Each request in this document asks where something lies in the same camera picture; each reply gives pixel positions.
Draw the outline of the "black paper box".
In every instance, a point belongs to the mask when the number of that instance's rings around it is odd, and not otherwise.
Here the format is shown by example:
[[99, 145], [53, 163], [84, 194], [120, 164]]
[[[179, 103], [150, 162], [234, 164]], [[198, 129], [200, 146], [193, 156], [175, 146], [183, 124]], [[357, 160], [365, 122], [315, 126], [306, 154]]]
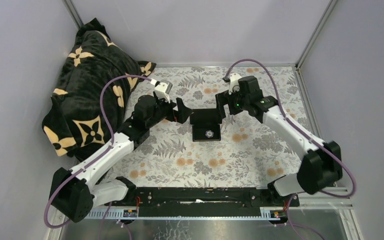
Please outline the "black paper box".
[[193, 142], [221, 140], [222, 116], [217, 108], [194, 109], [189, 119]]

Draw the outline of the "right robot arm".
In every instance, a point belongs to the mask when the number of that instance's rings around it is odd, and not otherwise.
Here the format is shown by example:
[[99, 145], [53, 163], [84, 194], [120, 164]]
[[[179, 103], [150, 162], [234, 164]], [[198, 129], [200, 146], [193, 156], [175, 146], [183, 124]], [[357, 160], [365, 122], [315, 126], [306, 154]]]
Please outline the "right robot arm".
[[266, 198], [271, 205], [279, 206], [287, 196], [299, 192], [313, 195], [343, 177], [339, 145], [334, 141], [325, 142], [287, 117], [275, 97], [263, 95], [255, 76], [242, 77], [232, 73], [224, 77], [224, 80], [229, 82], [229, 88], [216, 95], [218, 108], [228, 105], [230, 115], [248, 112], [276, 132], [301, 160], [296, 173], [282, 176], [268, 184]]

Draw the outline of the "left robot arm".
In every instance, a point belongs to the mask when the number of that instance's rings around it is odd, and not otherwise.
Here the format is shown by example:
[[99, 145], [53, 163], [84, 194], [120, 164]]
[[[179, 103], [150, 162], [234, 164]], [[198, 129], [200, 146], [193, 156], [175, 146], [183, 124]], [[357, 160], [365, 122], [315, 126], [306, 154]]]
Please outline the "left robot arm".
[[181, 98], [166, 102], [156, 96], [143, 95], [134, 111], [99, 150], [83, 162], [67, 170], [58, 169], [52, 178], [47, 207], [53, 206], [69, 220], [78, 223], [97, 206], [119, 201], [128, 206], [135, 192], [127, 183], [116, 179], [98, 183], [99, 179], [119, 160], [132, 153], [150, 135], [150, 129], [166, 119], [183, 124], [192, 114]]

